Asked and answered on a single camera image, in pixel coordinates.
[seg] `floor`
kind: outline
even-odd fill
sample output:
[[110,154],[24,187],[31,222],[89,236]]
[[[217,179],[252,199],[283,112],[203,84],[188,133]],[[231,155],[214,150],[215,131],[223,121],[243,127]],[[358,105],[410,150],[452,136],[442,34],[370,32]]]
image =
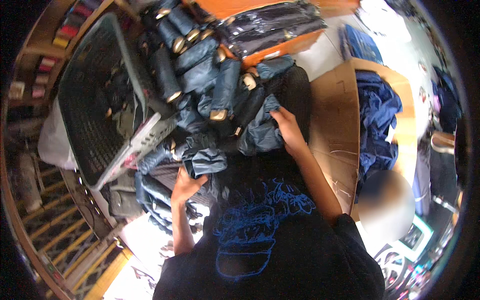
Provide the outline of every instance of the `floor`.
[[[343,63],[337,34],[339,26],[349,24],[369,35],[373,35],[355,16],[333,17],[327,18],[325,21],[329,27],[324,34],[319,36],[316,43],[309,50],[293,55],[297,65],[306,70],[310,81]],[[406,20],[406,25],[412,36],[412,40],[408,43],[399,43],[384,37],[373,36],[373,38],[383,57],[384,64],[407,77],[410,81],[415,100],[417,133],[420,137],[428,121],[429,104],[428,101],[422,103],[419,100],[419,88],[423,86],[427,93],[432,96],[430,78],[436,78],[436,76],[431,65],[432,63],[439,65],[439,60],[428,36],[420,26],[408,20]],[[419,70],[419,61],[422,61],[428,67],[427,74],[423,74]],[[203,210],[202,212],[206,215],[208,214],[208,208],[200,207],[199,209]],[[108,213],[108,207],[103,207],[102,211]],[[171,237],[148,223],[148,218],[149,215],[144,215],[129,223],[120,237],[143,264],[144,269],[152,277],[158,278],[164,261],[164,257],[160,254],[160,248],[166,245]],[[195,241],[198,241],[200,237],[201,234],[196,234]],[[369,253],[375,255],[378,246],[367,247],[370,250]]]

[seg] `blue graphic print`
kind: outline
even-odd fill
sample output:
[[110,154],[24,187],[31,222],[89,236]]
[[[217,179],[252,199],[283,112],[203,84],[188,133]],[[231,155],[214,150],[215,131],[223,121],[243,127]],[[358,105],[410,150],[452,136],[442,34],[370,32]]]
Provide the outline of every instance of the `blue graphic print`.
[[240,280],[260,274],[270,260],[275,245],[275,231],[287,217],[310,215],[316,208],[313,201],[283,179],[262,182],[263,193],[233,195],[240,204],[227,209],[214,228],[219,247],[216,269],[227,279]]

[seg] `black t-shirt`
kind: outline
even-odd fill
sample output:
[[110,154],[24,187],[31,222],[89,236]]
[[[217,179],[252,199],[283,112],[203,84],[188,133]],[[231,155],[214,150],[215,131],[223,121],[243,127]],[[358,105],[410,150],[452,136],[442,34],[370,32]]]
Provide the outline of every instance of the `black t-shirt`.
[[279,150],[237,157],[190,253],[165,260],[159,299],[381,299],[384,278],[352,218],[330,226]]

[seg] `person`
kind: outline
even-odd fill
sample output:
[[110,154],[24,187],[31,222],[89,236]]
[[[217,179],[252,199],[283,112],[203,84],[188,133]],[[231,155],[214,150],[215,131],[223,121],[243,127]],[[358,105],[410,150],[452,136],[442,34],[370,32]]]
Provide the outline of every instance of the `person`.
[[195,244],[185,202],[207,182],[178,172],[173,189],[175,256],[153,299],[381,299],[384,277],[310,152],[295,116],[281,107],[285,149],[230,158],[228,188]]

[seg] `navy clothing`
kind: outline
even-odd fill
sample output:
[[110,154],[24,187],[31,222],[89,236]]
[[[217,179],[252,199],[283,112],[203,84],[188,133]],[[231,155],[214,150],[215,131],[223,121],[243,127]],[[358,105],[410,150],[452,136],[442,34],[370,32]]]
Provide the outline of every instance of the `navy clothing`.
[[354,221],[327,224],[284,149],[229,159],[228,195],[193,250],[165,261],[153,299],[382,298]]
[[395,114],[402,101],[375,72],[356,71],[360,103],[360,165],[357,194],[365,180],[379,170],[391,170],[398,145],[386,142],[389,127],[396,127]]

